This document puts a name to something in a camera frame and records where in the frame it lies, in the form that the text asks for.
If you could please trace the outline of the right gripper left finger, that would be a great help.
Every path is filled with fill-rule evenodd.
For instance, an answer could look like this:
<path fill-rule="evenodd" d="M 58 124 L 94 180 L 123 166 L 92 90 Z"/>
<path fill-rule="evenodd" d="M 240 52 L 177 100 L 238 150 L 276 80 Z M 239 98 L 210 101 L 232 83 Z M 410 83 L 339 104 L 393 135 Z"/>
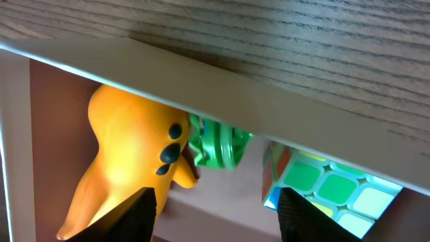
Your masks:
<path fill-rule="evenodd" d="M 157 202 L 142 188 L 67 242 L 151 242 Z"/>

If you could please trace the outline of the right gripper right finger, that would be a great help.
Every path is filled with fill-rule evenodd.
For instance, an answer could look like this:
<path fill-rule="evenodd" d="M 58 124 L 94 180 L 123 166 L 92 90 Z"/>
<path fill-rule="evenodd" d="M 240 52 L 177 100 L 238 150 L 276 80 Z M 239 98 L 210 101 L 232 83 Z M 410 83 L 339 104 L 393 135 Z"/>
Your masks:
<path fill-rule="evenodd" d="M 292 188 L 282 188 L 277 216 L 283 242 L 361 242 Z"/>

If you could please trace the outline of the colourful puzzle cube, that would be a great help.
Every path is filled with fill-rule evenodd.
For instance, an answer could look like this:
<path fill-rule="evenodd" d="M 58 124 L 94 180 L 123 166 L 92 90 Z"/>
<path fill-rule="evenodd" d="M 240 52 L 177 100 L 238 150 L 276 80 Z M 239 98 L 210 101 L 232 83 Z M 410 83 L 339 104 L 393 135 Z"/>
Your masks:
<path fill-rule="evenodd" d="M 263 205 L 277 210 L 285 187 L 360 239 L 402 190 L 391 181 L 271 141 L 263 156 Z"/>

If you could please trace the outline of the orange dinosaur toy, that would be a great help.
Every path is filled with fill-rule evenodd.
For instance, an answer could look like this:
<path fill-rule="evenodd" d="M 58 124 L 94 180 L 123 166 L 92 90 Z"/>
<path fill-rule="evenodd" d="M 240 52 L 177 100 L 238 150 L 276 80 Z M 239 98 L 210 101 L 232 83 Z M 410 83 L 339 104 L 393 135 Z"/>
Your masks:
<path fill-rule="evenodd" d="M 75 190 L 57 239 L 70 239 L 141 188 L 154 188 L 160 214 L 171 182 L 196 186 L 182 155 L 190 134 L 188 112 L 102 85 L 91 97 L 88 117 L 99 150 Z"/>

